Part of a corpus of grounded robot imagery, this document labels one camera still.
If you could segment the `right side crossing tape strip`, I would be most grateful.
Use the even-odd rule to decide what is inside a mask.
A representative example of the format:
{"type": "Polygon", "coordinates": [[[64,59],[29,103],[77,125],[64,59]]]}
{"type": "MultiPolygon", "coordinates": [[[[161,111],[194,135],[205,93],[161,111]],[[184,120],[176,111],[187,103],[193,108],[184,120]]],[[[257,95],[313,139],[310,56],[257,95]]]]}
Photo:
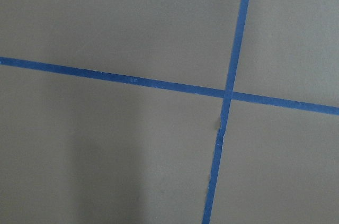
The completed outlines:
{"type": "MultiPolygon", "coordinates": [[[[49,73],[57,73],[57,74],[63,74],[63,75],[105,80],[105,81],[124,83],[124,84],[130,84],[130,85],[138,85],[138,86],[144,86],[144,87],[150,87],[150,88],[165,89],[165,90],[170,90],[170,91],[184,92],[184,93],[217,97],[217,98],[223,98],[224,93],[225,93],[224,90],[215,89],[215,88],[180,84],[180,83],[174,83],[174,82],[166,82],[162,80],[114,74],[114,73],[108,73],[108,72],[97,71],[97,70],[75,68],[75,67],[69,67],[69,66],[48,64],[48,63],[43,63],[43,62],[8,58],[8,57],[1,57],[1,65],[24,68],[24,69],[46,71],[49,73]]],[[[317,113],[338,115],[338,107],[335,107],[335,106],[321,105],[321,104],[308,103],[308,102],[299,102],[299,101],[294,101],[294,100],[286,100],[282,98],[260,96],[260,95],[241,93],[241,92],[233,92],[231,94],[231,98],[233,100],[243,101],[243,102],[251,102],[251,103],[264,104],[264,105],[285,107],[289,109],[297,109],[297,110],[312,111],[312,112],[317,112],[317,113]]]]}

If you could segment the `right side long tape strip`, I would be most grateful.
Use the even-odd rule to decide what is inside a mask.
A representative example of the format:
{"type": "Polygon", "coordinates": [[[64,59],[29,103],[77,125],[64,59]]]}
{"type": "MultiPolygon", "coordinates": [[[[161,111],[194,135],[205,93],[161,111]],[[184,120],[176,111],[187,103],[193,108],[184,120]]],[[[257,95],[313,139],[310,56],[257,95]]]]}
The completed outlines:
{"type": "Polygon", "coordinates": [[[208,184],[206,201],[203,209],[202,223],[209,223],[212,214],[213,202],[218,182],[218,174],[220,169],[220,162],[222,157],[222,149],[224,145],[224,137],[226,134],[227,123],[229,118],[229,111],[231,101],[233,99],[234,85],[238,68],[238,61],[242,47],[242,41],[245,30],[245,23],[247,18],[249,0],[240,0],[238,17],[236,22],[233,46],[228,66],[228,73],[226,78],[225,91],[220,112],[220,128],[217,132],[215,148],[213,152],[213,159],[210,171],[210,180],[208,184]]]}

